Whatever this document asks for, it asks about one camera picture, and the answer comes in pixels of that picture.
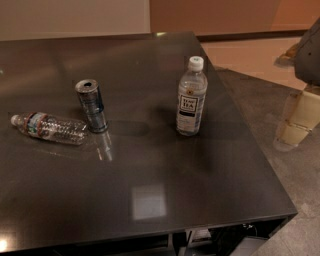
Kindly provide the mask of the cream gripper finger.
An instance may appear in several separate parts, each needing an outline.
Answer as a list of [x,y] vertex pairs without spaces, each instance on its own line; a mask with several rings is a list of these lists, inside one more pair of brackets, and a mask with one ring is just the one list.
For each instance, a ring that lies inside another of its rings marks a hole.
[[285,102],[273,146],[279,151],[296,148],[320,123],[320,87],[291,92]]

